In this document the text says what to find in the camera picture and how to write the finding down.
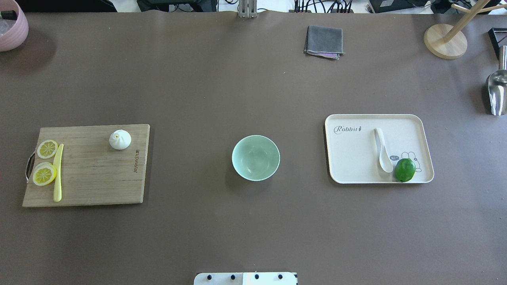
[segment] pink container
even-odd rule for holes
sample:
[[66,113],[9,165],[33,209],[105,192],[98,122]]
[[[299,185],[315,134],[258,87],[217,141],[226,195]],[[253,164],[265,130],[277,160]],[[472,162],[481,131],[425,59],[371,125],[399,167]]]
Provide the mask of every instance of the pink container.
[[18,19],[12,28],[6,33],[0,35],[0,52],[9,51],[19,47],[28,35],[28,22],[25,14],[14,0],[0,0],[0,11],[14,10],[18,14]]

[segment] white floor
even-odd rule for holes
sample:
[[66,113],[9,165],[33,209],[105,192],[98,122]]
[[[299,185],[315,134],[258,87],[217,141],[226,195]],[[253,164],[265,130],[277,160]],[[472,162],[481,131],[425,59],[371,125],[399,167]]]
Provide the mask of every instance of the white floor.
[[[140,12],[139,7],[137,6],[136,0],[110,0],[114,5],[118,12]],[[351,0],[352,1],[352,10],[354,13],[368,13],[367,10],[367,4],[368,0]],[[502,0],[500,4],[505,4],[507,0]],[[228,4],[226,0],[219,0],[219,11],[237,11],[238,4],[237,0],[229,0],[229,2],[232,2],[234,4]],[[318,0],[315,0],[317,5],[315,5],[318,13],[324,13],[324,9],[322,8],[322,5],[318,2]],[[327,11],[329,7],[332,5],[333,2],[323,2],[325,10]],[[189,10],[190,7],[185,5],[180,5],[180,8],[184,10]],[[271,11],[279,11],[279,12],[288,12],[289,10],[294,9],[294,0],[257,0],[257,9],[259,12],[263,12],[263,9],[271,10]],[[312,11],[312,13],[315,13],[315,8],[313,5],[309,6],[309,10]],[[421,8],[411,8],[411,9],[404,9],[404,10],[398,10],[398,11],[392,11],[392,12],[386,12],[386,14],[433,14],[433,11],[430,8],[430,5],[427,7],[421,7]],[[505,8],[497,9],[490,12],[490,15],[507,15],[507,10]]]

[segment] cloth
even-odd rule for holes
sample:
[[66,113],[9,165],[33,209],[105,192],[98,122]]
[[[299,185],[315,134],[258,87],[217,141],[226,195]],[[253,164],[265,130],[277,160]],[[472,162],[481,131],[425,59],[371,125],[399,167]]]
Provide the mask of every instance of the cloth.
[[343,52],[343,30],[310,25],[306,32],[305,52],[325,58],[339,59]]

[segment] green fruit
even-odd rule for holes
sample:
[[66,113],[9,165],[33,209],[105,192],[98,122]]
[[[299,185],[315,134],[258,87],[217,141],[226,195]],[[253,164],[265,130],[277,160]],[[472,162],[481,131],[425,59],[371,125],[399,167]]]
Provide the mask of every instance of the green fruit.
[[396,179],[401,182],[407,182],[412,179],[415,174],[415,164],[410,158],[403,158],[398,161],[396,168],[394,169]]

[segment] lemon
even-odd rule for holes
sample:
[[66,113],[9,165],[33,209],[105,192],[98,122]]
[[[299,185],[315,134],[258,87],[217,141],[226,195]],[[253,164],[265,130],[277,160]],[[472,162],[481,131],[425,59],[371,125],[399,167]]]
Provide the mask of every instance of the lemon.
[[33,169],[33,183],[38,186],[44,186],[55,180],[56,167],[50,162],[39,163]]
[[55,155],[56,151],[58,150],[58,144],[52,140],[48,139],[43,141],[39,147],[37,148],[37,155],[40,158],[50,158],[53,155]]
[[398,161],[394,169],[396,179],[401,182],[407,182],[415,174],[415,163],[410,158],[403,158]]

